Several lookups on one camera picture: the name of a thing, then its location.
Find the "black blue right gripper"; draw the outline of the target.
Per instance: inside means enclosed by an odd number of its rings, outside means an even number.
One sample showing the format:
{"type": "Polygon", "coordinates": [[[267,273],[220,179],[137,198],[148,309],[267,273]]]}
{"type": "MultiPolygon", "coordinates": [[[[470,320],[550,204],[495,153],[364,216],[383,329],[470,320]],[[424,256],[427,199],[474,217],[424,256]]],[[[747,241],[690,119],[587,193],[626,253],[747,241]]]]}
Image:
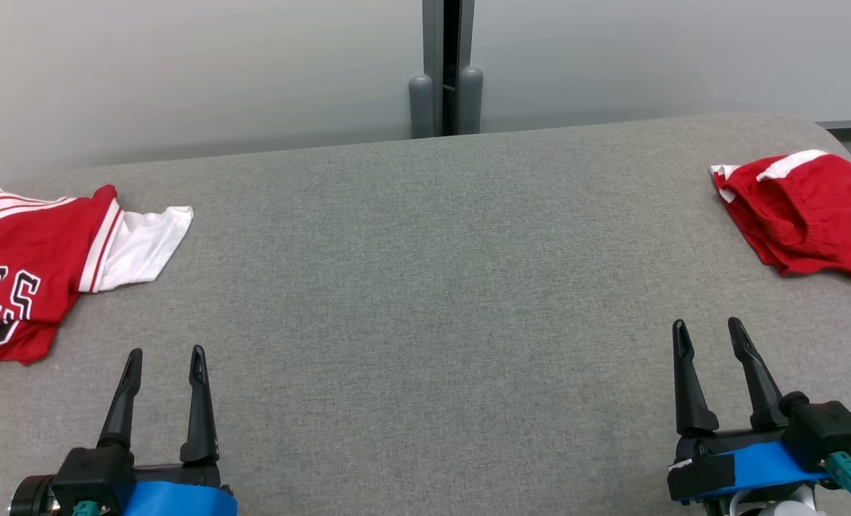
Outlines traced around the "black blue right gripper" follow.
{"type": "Polygon", "coordinates": [[[707,515],[822,515],[816,484],[831,454],[822,437],[779,428],[788,424],[780,392],[742,320],[730,317],[734,356],[749,389],[753,430],[720,432],[694,363],[686,323],[674,321],[675,430],[680,434],[668,468],[669,497],[701,505],[707,515]]]}

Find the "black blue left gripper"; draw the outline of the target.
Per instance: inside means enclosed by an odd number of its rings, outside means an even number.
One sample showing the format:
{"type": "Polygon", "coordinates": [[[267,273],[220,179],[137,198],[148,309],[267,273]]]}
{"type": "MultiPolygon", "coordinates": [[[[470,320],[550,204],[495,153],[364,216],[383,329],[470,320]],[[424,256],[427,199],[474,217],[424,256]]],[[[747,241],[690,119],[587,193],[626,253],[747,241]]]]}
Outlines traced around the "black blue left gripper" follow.
{"type": "MultiPolygon", "coordinates": [[[[143,352],[134,348],[115,389],[97,447],[130,448],[134,401],[140,391],[143,352]]],[[[212,466],[147,466],[136,469],[137,484],[125,515],[238,515],[239,504],[215,465],[220,453],[215,409],[211,396],[206,353],[193,346],[188,382],[192,396],[186,441],[179,458],[183,464],[212,466]]]]}

